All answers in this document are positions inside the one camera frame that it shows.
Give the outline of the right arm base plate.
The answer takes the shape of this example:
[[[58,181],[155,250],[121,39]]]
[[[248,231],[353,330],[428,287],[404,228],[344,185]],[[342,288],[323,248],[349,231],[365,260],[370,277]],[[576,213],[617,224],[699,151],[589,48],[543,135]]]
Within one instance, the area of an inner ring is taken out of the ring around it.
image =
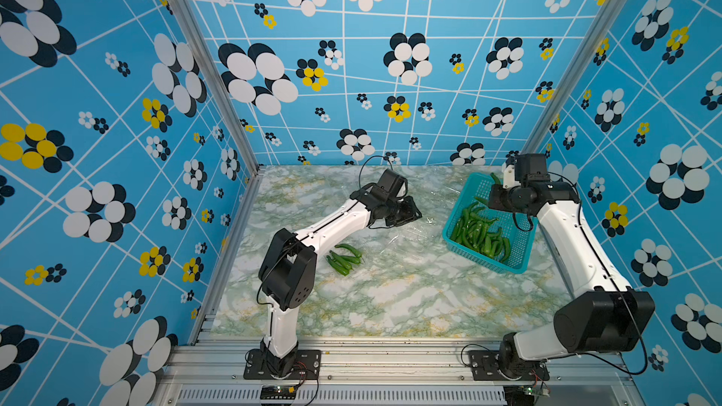
[[[542,362],[522,361],[515,368],[502,370],[496,351],[468,351],[466,362],[470,366],[475,381],[547,382],[550,380],[546,364]]]

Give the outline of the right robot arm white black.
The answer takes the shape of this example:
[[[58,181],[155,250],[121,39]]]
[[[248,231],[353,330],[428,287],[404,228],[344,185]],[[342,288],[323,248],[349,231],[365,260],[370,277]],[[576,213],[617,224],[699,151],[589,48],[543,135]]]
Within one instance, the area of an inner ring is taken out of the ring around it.
[[[636,291],[607,257],[582,212],[575,186],[530,182],[507,188],[493,185],[489,206],[536,218],[560,258],[560,270],[573,299],[550,323],[509,333],[499,347],[500,371],[520,378],[548,360],[644,348],[643,331],[654,315],[652,296]]]

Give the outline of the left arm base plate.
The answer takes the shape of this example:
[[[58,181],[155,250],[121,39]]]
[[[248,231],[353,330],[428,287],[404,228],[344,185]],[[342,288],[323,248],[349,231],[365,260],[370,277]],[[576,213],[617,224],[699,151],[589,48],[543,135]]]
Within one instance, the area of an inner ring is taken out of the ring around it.
[[[252,349],[246,353],[243,378],[249,381],[317,380],[322,362],[318,350],[293,350],[284,358],[270,351]]]

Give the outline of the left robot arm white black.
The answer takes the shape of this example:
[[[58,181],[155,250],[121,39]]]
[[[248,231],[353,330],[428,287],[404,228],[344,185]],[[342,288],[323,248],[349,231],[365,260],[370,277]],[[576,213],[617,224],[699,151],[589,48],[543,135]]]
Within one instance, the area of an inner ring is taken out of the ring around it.
[[[261,340],[266,370],[276,378],[292,371],[298,350],[299,308],[313,291],[318,259],[353,233],[381,220],[386,227],[401,227],[419,220],[422,213],[409,195],[369,205],[348,199],[317,223],[290,231],[280,229],[273,236],[261,268],[259,291],[269,315]]]

